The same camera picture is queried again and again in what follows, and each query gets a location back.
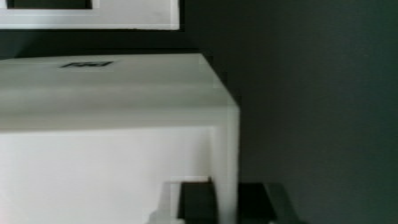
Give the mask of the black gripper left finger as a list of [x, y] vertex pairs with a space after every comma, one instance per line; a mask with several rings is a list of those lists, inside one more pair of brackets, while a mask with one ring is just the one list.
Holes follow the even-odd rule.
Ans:
[[147, 224], [218, 224], [213, 181], [166, 182]]

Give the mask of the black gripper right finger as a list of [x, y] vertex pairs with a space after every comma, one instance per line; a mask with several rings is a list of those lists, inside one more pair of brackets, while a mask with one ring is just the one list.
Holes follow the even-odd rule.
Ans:
[[278, 183], [238, 184], [238, 224], [307, 224]]

